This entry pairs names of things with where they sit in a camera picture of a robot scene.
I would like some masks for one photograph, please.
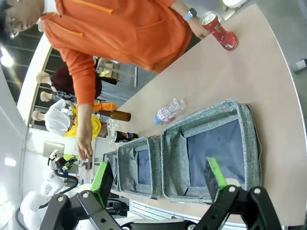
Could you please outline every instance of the red can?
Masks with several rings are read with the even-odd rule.
[[[238,45],[235,33],[226,31],[213,11],[206,12],[201,17],[201,24],[220,42],[224,49],[234,50]]]

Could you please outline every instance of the brown glass bottle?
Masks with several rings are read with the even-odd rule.
[[[114,120],[119,120],[119,121],[130,121],[131,119],[131,114],[118,111],[118,110],[99,110],[99,113],[104,116],[108,116]]]

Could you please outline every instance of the orange jacket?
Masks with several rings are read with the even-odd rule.
[[[93,56],[163,71],[186,51],[192,31],[174,0],[56,0],[45,32],[73,77],[78,104],[94,102]]]

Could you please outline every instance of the mannequin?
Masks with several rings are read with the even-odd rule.
[[[56,98],[58,98],[58,100],[60,99],[59,97],[53,97],[51,93],[47,93],[45,91],[42,91],[40,93],[40,100],[42,102],[49,102]],[[99,110],[115,110],[115,109],[116,109],[116,105],[113,103],[95,103],[94,102],[93,104],[93,112],[98,112]]]
[[[53,98],[52,98],[52,94],[51,93],[47,93],[47,92],[45,92],[45,91],[42,91],[41,93],[40,93],[40,100],[42,101],[42,102],[49,102],[49,101],[51,101]]]
[[[36,82],[41,84],[41,83],[44,83],[44,84],[48,84],[50,85],[51,87],[51,90],[53,92],[57,92],[57,89],[52,85],[52,81],[51,81],[51,78],[50,78],[50,74],[44,72],[44,71],[40,71],[37,76],[36,76]]]
[[[64,110],[66,104],[72,107],[72,112]],[[78,119],[77,110],[71,102],[60,99],[54,103],[44,114],[40,111],[34,111],[32,118],[35,121],[45,121],[46,129],[54,134],[75,138]],[[96,116],[92,116],[93,139],[98,137],[107,137],[107,126],[105,122],[100,122]]]
[[[59,98],[69,100],[75,104],[77,103],[75,91],[73,88],[72,76],[69,73],[66,63],[63,63],[63,65],[60,66],[52,76],[43,71],[39,72],[36,76],[36,81],[39,84],[44,83],[50,85],[52,91],[56,92]],[[101,80],[96,79],[95,98],[99,97],[101,90]]]
[[[39,111],[34,111],[32,114],[32,118],[35,121],[44,121],[45,120],[45,114],[39,112]]]

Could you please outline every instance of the bottle cap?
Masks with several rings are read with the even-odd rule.
[[[154,120],[153,120],[153,123],[154,123],[155,125],[159,125],[159,124],[162,123],[162,121],[159,120],[157,117],[155,117]]]

